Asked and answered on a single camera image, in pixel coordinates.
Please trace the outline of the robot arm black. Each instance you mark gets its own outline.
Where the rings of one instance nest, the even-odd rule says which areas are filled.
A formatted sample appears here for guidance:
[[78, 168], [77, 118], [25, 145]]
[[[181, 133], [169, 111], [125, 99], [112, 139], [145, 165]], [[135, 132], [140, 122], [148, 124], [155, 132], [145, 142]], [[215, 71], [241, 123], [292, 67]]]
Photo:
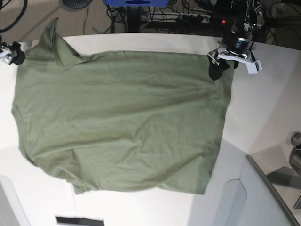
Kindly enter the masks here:
[[216, 49], [207, 54], [210, 66], [209, 77], [218, 80], [224, 71], [230, 68], [229, 62], [234, 62], [234, 68], [239, 63], [246, 65], [249, 74], [262, 70], [259, 59], [253, 54], [253, 31], [264, 26], [263, 7], [260, 1], [233, 0], [230, 2], [232, 18], [230, 30], [226, 32]]

